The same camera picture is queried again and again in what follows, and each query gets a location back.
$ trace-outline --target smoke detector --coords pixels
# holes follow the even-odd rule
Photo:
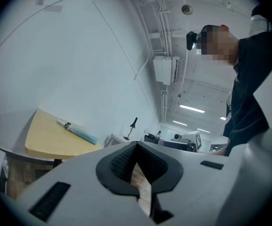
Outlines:
[[[186,15],[190,15],[193,13],[193,8],[191,5],[183,5],[182,6],[182,13]]]

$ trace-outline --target wooden desk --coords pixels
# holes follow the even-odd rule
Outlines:
[[[36,111],[25,142],[27,154],[52,158],[57,166],[62,159],[102,149],[66,130],[57,119],[41,109]]]

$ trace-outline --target floor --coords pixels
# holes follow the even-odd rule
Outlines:
[[[51,170],[52,165],[36,164],[25,161],[20,161],[7,157],[9,173],[7,195],[16,200],[20,194],[36,180],[35,170]],[[132,173],[131,184],[139,189],[140,198],[138,204],[144,213],[149,216],[151,186],[138,164],[136,164]]]

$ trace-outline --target black rectangular slot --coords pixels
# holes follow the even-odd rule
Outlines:
[[[204,165],[206,167],[210,167],[210,168],[214,168],[214,169],[218,169],[218,170],[222,170],[222,168],[224,166],[223,164],[215,163],[212,161],[202,161],[200,164]]]
[[[57,207],[71,185],[57,182],[45,195],[29,210],[29,212],[42,221],[46,221]]]

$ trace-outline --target man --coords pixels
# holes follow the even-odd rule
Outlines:
[[[238,40],[225,25],[206,25],[197,37],[202,55],[233,66],[237,75],[231,92],[231,120],[224,132],[228,144],[214,154],[228,156],[234,146],[247,143],[269,128],[253,96],[272,70],[272,25],[260,8],[257,6],[252,12],[253,36],[249,38]]]
[[[156,138],[160,139],[161,137],[161,131],[159,131],[157,134],[156,134]]]

